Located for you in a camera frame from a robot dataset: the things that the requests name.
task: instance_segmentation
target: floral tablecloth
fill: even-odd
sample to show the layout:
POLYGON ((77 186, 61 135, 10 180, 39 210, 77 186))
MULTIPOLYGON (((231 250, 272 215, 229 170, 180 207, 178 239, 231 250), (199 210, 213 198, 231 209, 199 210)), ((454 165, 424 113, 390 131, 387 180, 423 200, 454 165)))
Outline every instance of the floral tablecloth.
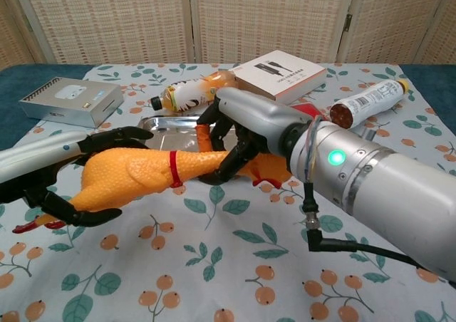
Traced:
MULTIPOLYGON (((137 125, 157 114, 148 99, 165 85, 231 66, 98 66, 85 79, 118 83, 125 95, 100 128, 42 121, 19 144, 69 130, 137 125)), ((324 66, 326 84, 301 99, 324 113, 337 98, 405 77, 389 64, 324 66)), ((413 84, 400 103, 365 126, 377 130, 376 142, 456 175, 456 137, 413 84)), ((81 171, 65 168, 51 189, 72 197, 81 171)), ((2 321, 456 321, 456 291, 434 274, 363 252, 310 253, 302 195, 295 179, 279 190, 246 180, 216 187, 194 180, 135 200, 100 227, 25 234, 11 230, 40 209, 22 201, 1 205, 2 321)), ((316 198, 326 236, 395 250, 316 198)))

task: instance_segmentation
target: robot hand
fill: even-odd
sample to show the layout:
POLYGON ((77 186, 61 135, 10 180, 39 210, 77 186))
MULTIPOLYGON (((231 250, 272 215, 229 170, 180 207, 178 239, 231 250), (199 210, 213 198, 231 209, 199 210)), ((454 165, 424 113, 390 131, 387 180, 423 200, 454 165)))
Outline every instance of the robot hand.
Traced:
POLYGON ((147 148, 140 140, 152 136, 151 132, 135 127, 94 135, 74 131, 1 151, 0 203, 22 198, 30 208, 40 206, 43 212, 75 226, 92 227, 110 221, 122 211, 77 212, 72 204, 47 187, 56 183, 57 173, 63 166, 84 165, 95 153, 112 147, 147 148))
POLYGON ((239 142, 218 170, 201 177, 203 182, 226 182, 258 152, 285 157, 289 171, 304 182, 310 251, 367 251, 456 282, 456 177, 235 88, 219 89, 198 121, 211 123, 214 149, 223 148, 222 138, 233 125, 239 142), (323 238, 314 189, 406 255, 323 238))

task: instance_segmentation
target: juice bottle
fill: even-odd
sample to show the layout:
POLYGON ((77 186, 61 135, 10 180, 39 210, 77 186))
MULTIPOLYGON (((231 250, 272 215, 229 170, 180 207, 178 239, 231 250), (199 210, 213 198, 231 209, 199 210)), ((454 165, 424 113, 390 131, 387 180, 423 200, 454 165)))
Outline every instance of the juice bottle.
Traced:
POLYGON ((331 122, 353 128, 370 116, 392 108, 407 92, 406 80, 381 81, 357 95, 336 101, 329 110, 331 122))
POLYGON ((166 108, 173 112, 184 112, 214 100, 217 89, 237 88, 236 77, 231 71, 217 71, 205 78, 179 81, 166 87, 160 96, 151 99, 152 108, 166 108))

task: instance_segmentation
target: product box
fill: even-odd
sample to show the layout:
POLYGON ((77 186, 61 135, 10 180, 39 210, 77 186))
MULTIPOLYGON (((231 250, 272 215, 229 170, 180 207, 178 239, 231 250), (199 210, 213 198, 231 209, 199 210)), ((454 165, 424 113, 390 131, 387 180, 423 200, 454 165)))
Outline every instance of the product box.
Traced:
POLYGON ((53 78, 19 105, 30 118, 97 128, 122 102, 119 85, 53 78))
POLYGON ((239 89, 288 105, 326 81, 326 68, 280 50, 230 69, 239 89))

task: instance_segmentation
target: silver tray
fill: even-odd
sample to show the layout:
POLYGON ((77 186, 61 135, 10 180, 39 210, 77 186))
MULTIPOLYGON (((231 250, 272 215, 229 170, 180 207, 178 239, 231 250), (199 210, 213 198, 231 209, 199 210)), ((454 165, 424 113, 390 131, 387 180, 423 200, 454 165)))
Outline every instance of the silver tray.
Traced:
MULTIPOLYGON (((156 150, 182 150, 197 152, 198 142, 195 126, 199 116, 148 117, 138 124, 139 128, 150 131, 154 136, 145 145, 156 150)), ((223 138, 225 148, 231 150, 237 143, 234 128, 223 138)))

